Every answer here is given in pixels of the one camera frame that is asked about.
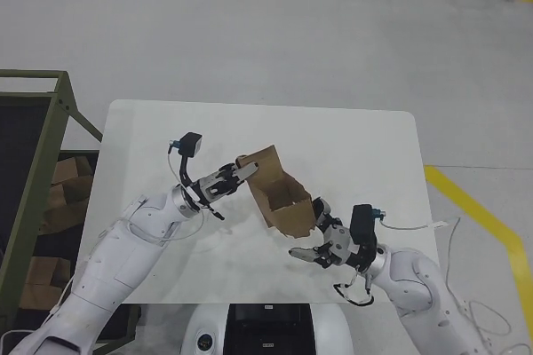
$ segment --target white table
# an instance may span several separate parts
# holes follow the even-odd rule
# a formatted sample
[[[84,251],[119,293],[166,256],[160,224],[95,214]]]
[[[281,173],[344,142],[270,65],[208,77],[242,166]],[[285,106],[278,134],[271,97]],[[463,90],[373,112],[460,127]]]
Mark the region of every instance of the white table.
[[[313,198],[322,196],[349,225],[352,207],[370,203],[390,225],[431,222],[414,117],[405,112],[117,100],[104,130],[91,201],[79,250],[82,260],[98,235],[140,194],[177,182],[167,162],[168,142],[186,132],[203,135],[188,165],[206,176],[271,144],[282,165]],[[179,166],[179,156],[172,154]],[[173,241],[150,276],[125,301],[135,304],[342,303],[332,284],[352,277],[349,267],[323,270],[288,255],[292,247],[322,244],[287,239],[267,229],[248,186],[214,204],[226,220],[209,217],[203,229]],[[199,224],[199,217],[187,222]],[[422,250],[438,261],[434,232],[396,232],[376,226],[380,242]],[[375,289],[376,301],[387,301]]]

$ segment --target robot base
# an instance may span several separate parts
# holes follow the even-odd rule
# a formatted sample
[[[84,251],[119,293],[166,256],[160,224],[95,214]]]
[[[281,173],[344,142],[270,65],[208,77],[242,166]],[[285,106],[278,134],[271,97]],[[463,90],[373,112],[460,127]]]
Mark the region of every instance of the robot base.
[[[181,355],[354,355],[337,304],[201,304]]]

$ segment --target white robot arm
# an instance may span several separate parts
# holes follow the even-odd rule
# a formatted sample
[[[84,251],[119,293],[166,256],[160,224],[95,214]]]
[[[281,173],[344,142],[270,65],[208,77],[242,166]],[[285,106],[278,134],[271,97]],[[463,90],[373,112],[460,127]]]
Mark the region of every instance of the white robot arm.
[[[239,169],[228,164],[192,183],[187,158],[197,153],[200,142],[201,136],[195,133],[171,142],[171,148],[177,147],[182,155],[181,185],[131,203],[100,235],[99,244],[80,267],[83,275],[63,305],[11,354],[91,354],[113,312],[147,277],[181,223],[202,209],[223,219],[210,204],[234,193],[258,165]]]
[[[352,266],[365,278],[368,295],[372,284],[382,288],[423,355],[489,354],[477,328],[463,314],[467,309],[459,309],[459,301],[435,262],[414,249],[378,244],[375,219],[383,218],[385,212],[370,205],[354,206],[350,228],[332,217],[330,206],[320,198],[314,200],[314,213],[324,244],[312,249],[291,249],[292,256],[323,268],[333,264]],[[334,288],[343,296],[339,286]],[[373,298],[365,304],[346,299],[360,306],[373,303]]]

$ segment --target concrete floor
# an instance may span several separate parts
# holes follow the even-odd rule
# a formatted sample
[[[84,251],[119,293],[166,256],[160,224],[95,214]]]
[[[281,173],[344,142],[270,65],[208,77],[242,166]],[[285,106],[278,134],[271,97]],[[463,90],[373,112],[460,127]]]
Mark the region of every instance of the concrete floor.
[[[533,4],[0,0],[0,68],[67,70],[80,110],[101,129],[114,99],[409,111],[424,163],[446,166],[513,228],[533,272]],[[70,125],[65,148],[95,146]],[[435,219],[461,214],[433,187],[429,197]],[[443,266],[448,236],[437,232]],[[512,323],[494,350],[530,343],[501,244],[466,217],[451,263],[461,296]],[[177,354],[192,310],[149,307],[138,339],[118,352]],[[480,321],[502,326],[488,314]],[[348,322],[357,354],[417,353],[386,304]]]

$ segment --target cardboard pieces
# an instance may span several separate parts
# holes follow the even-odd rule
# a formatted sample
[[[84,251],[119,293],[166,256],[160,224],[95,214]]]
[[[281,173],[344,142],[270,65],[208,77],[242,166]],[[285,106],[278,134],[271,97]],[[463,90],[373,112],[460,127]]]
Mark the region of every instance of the cardboard pieces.
[[[70,178],[83,177],[86,175],[92,175],[91,165],[89,165],[87,158],[84,156],[69,158],[57,162],[55,165],[52,185],[69,180]]]
[[[70,279],[70,262],[59,257],[33,256],[21,294],[20,308],[49,311]]]
[[[84,222],[92,188],[92,169],[84,156],[57,163],[39,235]]]
[[[237,158],[244,166],[257,162],[259,170],[247,179],[255,202],[268,227],[294,238],[310,235],[315,227],[312,196],[284,171],[274,146]]]

